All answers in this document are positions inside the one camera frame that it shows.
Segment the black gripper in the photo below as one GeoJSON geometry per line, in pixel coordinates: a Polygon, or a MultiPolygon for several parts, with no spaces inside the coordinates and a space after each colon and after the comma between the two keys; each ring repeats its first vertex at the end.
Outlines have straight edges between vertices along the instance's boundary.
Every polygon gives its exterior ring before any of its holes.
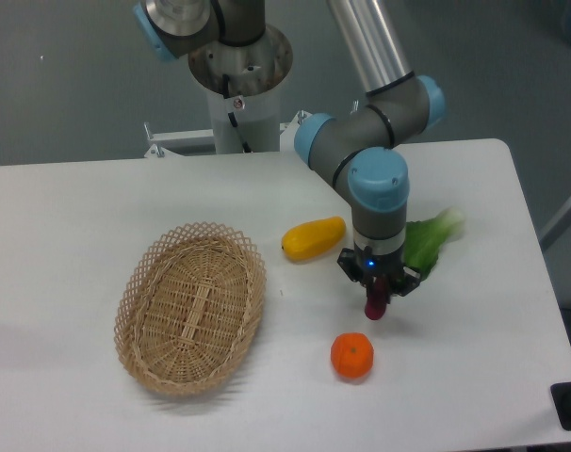
{"type": "Polygon", "coordinates": [[[406,297],[421,283],[421,274],[417,268],[404,265],[404,244],[391,252],[374,250],[368,243],[354,241],[353,250],[343,248],[337,257],[337,263],[346,276],[359,283],[370,298],[373,278],[387,281],[387,304],[392,298],[406,297]]]}

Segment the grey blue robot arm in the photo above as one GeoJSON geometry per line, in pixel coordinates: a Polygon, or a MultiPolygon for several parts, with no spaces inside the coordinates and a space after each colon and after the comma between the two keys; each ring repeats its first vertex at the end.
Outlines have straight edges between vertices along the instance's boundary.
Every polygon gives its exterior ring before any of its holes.
{"type": "MultiPolygon", "coordinates": [[[[351,207],[353,246],[338,263],[382,309],[421,281],[403,258],[408,169],[396,147],[444,115],[442,90],[414,73],[382,1],[328,5],[367,96],[347,118],[313,114],[299,126],[301,160],[351,207]]],[[[205,90],[218,153],[279,147],[279,88],[293,62],[287,38],[266,21],[261,1],[140,1],[136,20],[164,60],[185,57],[205,90]]]]}

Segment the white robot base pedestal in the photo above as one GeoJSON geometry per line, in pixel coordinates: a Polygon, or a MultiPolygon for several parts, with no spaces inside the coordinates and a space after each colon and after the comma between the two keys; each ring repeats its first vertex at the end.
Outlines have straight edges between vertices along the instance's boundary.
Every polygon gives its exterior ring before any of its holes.
{"type": "Polygon", "coordinates": [[[289,40],[268,24],[254,43],[213,41],[188,56],[206,94],[216,153],[280,150],[282,90],[293,63],[289,40]]]}

